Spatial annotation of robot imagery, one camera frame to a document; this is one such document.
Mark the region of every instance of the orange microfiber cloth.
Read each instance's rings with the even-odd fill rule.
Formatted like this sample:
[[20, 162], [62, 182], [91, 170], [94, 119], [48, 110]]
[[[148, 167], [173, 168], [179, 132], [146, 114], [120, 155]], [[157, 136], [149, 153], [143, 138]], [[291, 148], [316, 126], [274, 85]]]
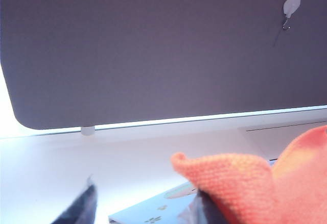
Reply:
[[327, 126], [293, 140], [270, 167], [254, 155], [172, 156], [230, 224], [327, 223]]

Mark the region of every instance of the cloth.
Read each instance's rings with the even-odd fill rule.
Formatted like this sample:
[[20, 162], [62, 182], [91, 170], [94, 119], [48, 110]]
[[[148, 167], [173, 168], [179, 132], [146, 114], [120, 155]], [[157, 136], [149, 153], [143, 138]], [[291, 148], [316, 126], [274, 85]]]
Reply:
[[255, 155], [172, 156], [230, 224], [327, 223], [327, 126], [293, 140], [270, 167]]

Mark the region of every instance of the bright window light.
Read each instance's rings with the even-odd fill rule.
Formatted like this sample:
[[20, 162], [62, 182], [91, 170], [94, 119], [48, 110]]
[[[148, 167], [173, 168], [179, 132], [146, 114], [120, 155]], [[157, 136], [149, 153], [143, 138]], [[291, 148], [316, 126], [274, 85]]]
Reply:
[[[278, 109], [278, 110], [267, 110], [267, 111], [245, 112], [245, 113], [229, 113], [229, 114], [196, 116], [196, 117], [185, 117], [185, 118], [159, 119], [159, 120], [150, 120], [150, 121], [99, 125], [99, 126], [95, 126], [95, 128], [96, 130], [104, 130], [104, 129], [114, 129], [114, 128], [122, 128], [122, 127], [157, 125], [160, 123], [176, 123], [176, 122], [197, 121], [197, 120], [207, 120], [207, 119], [243, 117], [243, 116], [252, 116], [252, 115], [285, 113], [285, 112], [316, 110], [316, 109], [326, 109], [326, 108], [327, 106], [315, 106], [315, 107]], [[3, 76], [1, 65], [0, 65], [0, 128], [1, 128], [0, 139], [80, 131], [80, 127], [51, 129], [51, 130], [34, 130], [21, 125], [14, 116], [14, 112], [9, 99], [8, 90]]]

